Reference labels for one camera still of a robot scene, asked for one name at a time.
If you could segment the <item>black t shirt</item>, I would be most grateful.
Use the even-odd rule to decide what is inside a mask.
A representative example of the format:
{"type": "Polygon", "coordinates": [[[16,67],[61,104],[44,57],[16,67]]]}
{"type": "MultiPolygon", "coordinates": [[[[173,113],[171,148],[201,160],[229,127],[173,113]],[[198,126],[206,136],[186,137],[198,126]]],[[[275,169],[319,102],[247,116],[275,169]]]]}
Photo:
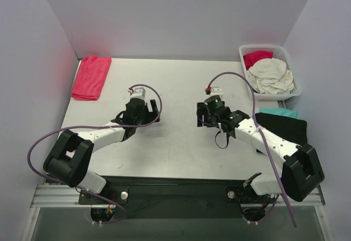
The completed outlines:
{"type": "Polygon", "coordinates": [[[267,113],[256,113],[255,116],[260,126],[277,136],[301,146],[308,143],[305,120],[267,113]]]}

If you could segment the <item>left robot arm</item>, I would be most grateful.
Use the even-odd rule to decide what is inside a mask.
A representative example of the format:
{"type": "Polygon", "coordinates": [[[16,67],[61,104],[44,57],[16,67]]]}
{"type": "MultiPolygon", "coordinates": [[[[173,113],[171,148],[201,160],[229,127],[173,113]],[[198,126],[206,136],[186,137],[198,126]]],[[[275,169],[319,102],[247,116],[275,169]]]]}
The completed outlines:
{"type": "Polygon", "coordinates": [[[137,126],[154,120],[159,122],[156,100],[150,100],[150,105],[151,110],[144,100],[132,98],[126,109],[108,122],[105,129],[79,133],[63,131],[44,161],[44,171],[70,187],[91,191],[97,203],[106,203],[111,190],[103,177],[88,170],[91,156],[106,146],[128,140],[135,134],[137,126]]]}

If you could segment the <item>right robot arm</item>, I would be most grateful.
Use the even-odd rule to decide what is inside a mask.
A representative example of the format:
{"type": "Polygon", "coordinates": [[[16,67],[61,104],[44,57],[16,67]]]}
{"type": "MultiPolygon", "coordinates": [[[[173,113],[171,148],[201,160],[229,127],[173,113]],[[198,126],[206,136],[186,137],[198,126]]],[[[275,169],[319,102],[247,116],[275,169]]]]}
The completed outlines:
{"type": "Polygon", "coordinates": [[[243,195],[250,202],[266,194],[284,193],[301,202],[325,179],[315,148],[287,141],[256,125],[246,113],[232,111],[219,95],[196,105],[198,127],[217,128],[219,133],[253,146],[267,155],[282,172],[274,176],[256,173],[244,182],[243,195]]]}

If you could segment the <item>folded pink t shirt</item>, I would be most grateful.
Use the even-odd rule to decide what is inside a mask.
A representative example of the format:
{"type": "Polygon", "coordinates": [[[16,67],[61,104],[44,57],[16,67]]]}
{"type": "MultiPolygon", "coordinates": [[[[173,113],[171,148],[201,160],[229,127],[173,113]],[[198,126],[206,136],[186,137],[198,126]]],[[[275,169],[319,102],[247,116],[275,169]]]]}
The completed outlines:
{"type": "Polygon", "coordinates": [[[73,83],[71,97],[79,101],[97,101],[100,98],[112,63],[110,57],[84,57],[73,83]]]}

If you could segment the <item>red t shirt in basket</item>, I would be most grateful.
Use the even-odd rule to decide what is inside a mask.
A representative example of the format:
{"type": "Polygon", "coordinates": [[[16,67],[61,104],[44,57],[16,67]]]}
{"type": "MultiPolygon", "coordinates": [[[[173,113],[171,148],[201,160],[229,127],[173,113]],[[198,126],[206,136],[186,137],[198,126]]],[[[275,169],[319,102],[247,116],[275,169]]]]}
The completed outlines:
{"type": "Polygon", "coordinates": [[[258,51],[245,54],[243,56],[243,59],[244,59],[246,70],[252,67],[259,60],[272,59],[273,55],[274,53],[272,51],[267,51],[267,50],[258,50],[258,51]]]}

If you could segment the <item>cream t shirt in basket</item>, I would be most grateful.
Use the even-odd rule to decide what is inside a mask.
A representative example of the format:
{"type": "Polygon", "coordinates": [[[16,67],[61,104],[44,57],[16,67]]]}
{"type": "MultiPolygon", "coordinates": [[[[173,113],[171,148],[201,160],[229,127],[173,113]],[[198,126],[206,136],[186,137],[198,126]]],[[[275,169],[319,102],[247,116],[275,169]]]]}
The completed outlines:
{"type": "Polygon", "coordinates": [[[259,94],[284,94],[294,89],[293,74],[279,59],[262,59],[247,70],[250,85],[259,94]]]}

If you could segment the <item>folded teal t shirt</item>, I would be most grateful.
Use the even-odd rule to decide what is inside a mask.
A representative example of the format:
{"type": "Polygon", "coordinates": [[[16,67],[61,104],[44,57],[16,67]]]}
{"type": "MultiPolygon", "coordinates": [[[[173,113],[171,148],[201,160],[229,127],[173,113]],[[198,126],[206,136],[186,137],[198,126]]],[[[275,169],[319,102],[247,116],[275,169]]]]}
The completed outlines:
{"type": "Polygon", "coordinates": [[[289,110],[287,108],[268,108],[268,107],[260,107],[256,110],[257,113],[265,113],[272,114],[277,116],[289,117],[289,118],[298,118],[297,111],[289,110]]]}

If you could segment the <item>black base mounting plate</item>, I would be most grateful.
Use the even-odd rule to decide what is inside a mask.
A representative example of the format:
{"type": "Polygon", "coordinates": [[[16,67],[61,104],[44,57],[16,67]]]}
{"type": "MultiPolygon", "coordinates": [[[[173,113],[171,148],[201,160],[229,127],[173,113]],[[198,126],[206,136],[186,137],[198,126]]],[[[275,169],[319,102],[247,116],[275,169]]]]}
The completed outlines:
{"type": "Polygon", "coordinates": [[[260,216],[274,196],[258,196],[242,180],[177,179],[105,176],[101,195],[123,209],[112,218],[122,219],[229,219],[242,215],[245,206],[260,216]]]}

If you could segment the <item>white laundry basket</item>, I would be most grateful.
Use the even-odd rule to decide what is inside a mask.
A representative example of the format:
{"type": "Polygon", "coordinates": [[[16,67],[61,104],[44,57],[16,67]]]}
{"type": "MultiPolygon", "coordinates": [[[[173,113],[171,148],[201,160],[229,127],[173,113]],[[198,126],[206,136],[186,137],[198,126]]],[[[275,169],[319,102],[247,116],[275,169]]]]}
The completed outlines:
{"type": "Polygon", "coordinates": [[[252,86],[256,100],[284,101],[301,95],[302,88],[291,71],[290,58],[283,47],[242,45],[239,55],[244,77],[252,86]]]}

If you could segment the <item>aluminium rail frame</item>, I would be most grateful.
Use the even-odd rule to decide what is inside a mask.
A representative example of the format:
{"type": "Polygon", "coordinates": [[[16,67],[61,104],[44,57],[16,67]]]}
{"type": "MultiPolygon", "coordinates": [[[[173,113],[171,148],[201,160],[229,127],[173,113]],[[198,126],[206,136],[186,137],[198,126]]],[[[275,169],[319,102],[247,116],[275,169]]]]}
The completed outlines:
{"type": "MultiPolygon", "coordinates": [[[[99,204],[81,204],[80,198],[85,195],[77,192],[75,189],[64,185],[48,184],[38,185],[35,189],[31,205],[29,219],[34,222],[27,222],[21,240],[30,240],[33,236],[35,223],[40,208],[106,208],[107,205],[99,204]]],[[[321,233],[324,240],[333,240],[331,228],[328,222],[328,217],[325,210],[325,200],[321,188],[318,187],[304,201],[297,202],[289,199],[292,207],[311,206],[313,207],[321,233]]]]}

